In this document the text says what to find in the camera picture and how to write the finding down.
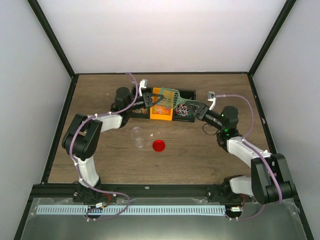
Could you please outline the green slotted plastic scoop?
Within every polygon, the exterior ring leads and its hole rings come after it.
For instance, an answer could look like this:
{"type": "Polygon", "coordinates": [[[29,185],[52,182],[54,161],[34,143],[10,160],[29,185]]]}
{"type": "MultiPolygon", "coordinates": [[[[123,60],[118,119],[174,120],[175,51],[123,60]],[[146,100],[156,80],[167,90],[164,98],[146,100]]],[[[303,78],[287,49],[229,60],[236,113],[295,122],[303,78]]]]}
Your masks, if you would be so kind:
{"type": "Polygon", "coordinates": [[[180,91],[172,88],[160,88],[160,97],[157,100],[156,105],[174,109],[179,104],[197,104],[197,100],[186,99],[181,97],[180,91]]]}

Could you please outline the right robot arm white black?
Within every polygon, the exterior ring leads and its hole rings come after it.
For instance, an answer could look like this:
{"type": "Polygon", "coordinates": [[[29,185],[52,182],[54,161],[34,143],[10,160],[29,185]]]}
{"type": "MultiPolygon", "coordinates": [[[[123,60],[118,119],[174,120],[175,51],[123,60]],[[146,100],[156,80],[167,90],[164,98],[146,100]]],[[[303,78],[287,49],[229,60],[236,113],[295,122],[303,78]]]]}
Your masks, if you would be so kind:
{"type": "Polygon", "coordinates": [[[249,177],[237,175],[228,180],[228,185],[222,188],[225,200],[232,202],[244,194],[265,205],[281,203],[297,194],[285,156],[262,150],[239,133],[239,112],[236,107],[228,105],[221,113],[217,113],[204,103],[187,101],[186,105],[196,119],[217,129],[217,144],[222,149],[238,157],[250,168],[249,177]]]}

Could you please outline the black bin with popsicle candies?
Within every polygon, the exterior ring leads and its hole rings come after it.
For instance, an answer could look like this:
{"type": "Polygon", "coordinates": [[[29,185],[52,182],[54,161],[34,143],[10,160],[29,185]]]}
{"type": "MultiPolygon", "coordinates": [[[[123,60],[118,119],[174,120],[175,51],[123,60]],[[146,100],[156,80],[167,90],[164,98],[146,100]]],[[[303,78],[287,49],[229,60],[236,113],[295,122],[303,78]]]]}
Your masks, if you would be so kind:
{"type": "MultiPolygon", "coordinates": [[[[152,93],[153,88],[152,87],[147,87],[146,89],[142,90],[142,93],[145,92],[150,92],[152,93]]],[[[131,94],[134,97],[136,93],[136,87],[133,86],[131,88],[131,94]]],[[[149,119],[150,118],[150,110],[149,108],[140,108],[140,109],[132,109],[131,113],[130,113],[130,117],[131,118],[139,118],[139,119],[149,119]]]]}

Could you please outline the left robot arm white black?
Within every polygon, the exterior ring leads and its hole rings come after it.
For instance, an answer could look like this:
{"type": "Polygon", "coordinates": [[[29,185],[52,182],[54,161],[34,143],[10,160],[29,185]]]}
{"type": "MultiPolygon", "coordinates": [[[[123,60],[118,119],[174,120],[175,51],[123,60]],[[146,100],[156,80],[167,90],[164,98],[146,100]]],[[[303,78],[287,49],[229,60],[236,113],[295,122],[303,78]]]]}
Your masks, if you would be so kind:
{"type": "Polygon", "coordinates": [[[100,188],[101,179],[94,162],[100,134],[125,126],[133,109],[151,108],[164,98],[162,94],[142,92],[140,86],[135,93],[120,87],[116,90],[109,112],[95,115],[77,113],[74,116],[62,139],[62,148],[71,157],[77,170],[80,191],[89,201],[97,202],[102,194],[118,195],[117,192],[100,188]]]}

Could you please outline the orange bin with gummies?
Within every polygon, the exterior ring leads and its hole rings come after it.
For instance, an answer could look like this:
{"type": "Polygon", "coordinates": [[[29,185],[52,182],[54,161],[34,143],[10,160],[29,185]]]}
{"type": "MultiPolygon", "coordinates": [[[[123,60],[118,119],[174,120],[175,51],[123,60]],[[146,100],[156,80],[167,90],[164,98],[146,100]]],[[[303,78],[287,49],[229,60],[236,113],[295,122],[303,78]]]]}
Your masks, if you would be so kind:
{"type": "Polygon", "coordinates": [[[173,115],[172,108],[154,105],[149,109],[149,118],[152,120],[172,121],[173,115]]]}

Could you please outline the black bin with lollipops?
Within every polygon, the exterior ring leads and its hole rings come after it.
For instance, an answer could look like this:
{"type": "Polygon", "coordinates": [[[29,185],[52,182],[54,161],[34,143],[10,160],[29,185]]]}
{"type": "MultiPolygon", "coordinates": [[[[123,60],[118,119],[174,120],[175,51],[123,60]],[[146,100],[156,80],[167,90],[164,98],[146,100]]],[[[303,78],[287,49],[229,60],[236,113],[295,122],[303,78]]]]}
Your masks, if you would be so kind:
{"type": "MultiPolygon", "coordinates": [[[[195,90],[179,89],[179,93],[180,93],[180,96],[184,99],[196,100],[196,91],[195,90]]],[[[180,103],[173,110],[172,120],[193,123],[195,121],[195,118],[190,113],[188,107],[184,103],[180,103]]]]}

